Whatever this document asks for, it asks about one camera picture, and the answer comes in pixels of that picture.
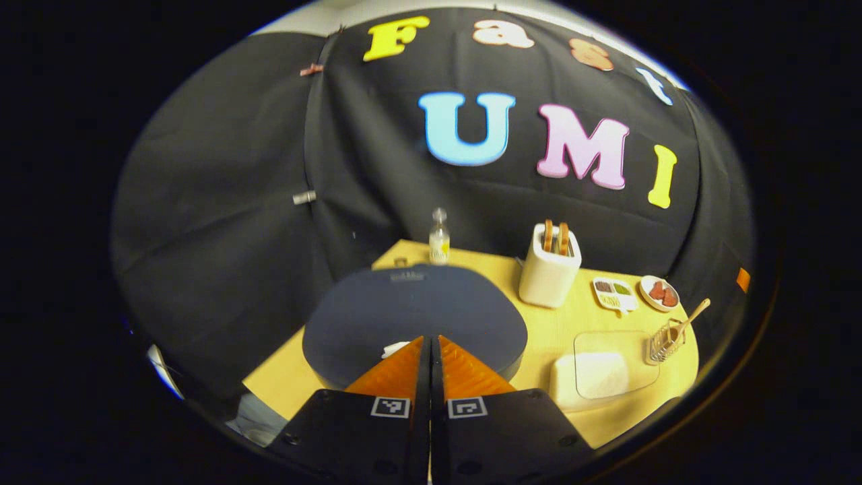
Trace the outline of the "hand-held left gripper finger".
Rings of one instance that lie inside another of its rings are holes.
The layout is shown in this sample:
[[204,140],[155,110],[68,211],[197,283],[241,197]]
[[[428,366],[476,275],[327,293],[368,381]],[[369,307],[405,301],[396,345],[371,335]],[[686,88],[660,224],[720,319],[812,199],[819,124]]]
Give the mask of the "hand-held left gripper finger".
[[425,484],[431,349],[420,335],[347,389],[315,391],[267,454],[298,484]]
[[453,390],[450,339],[431,345],[431,482],[566,484],[588,475],[594,448],[542,389]]

